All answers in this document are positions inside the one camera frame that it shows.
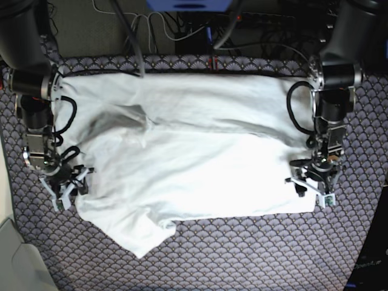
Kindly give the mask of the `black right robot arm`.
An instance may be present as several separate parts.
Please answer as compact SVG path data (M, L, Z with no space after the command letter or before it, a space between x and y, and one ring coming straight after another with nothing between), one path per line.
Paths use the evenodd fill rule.
M1 1L1 58L10 67L16 115L26 127L24 162L38 173L54 210L67 210L71 196L88 192L86 176L93 168L71 166L80 153L75 145L58 152L78 108L72 98L55 95L63 74L41 50L34 6L34 1Z

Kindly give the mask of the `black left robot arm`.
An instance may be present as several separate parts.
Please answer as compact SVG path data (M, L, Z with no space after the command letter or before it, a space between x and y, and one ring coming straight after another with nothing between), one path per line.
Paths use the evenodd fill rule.
M387 1L342 1L330 40L309 59L307 81L296 82L286 96L286 107L295 128L308 136L307 159L289 162L292 175L286 179L300 197L316 195L320 207L336 204L334 186L342 174L344 122L356 103L355 89L364 78L361 59L367 43L387 8ZM313 129L302 127L292 110L291 98L299 87L310 90Z

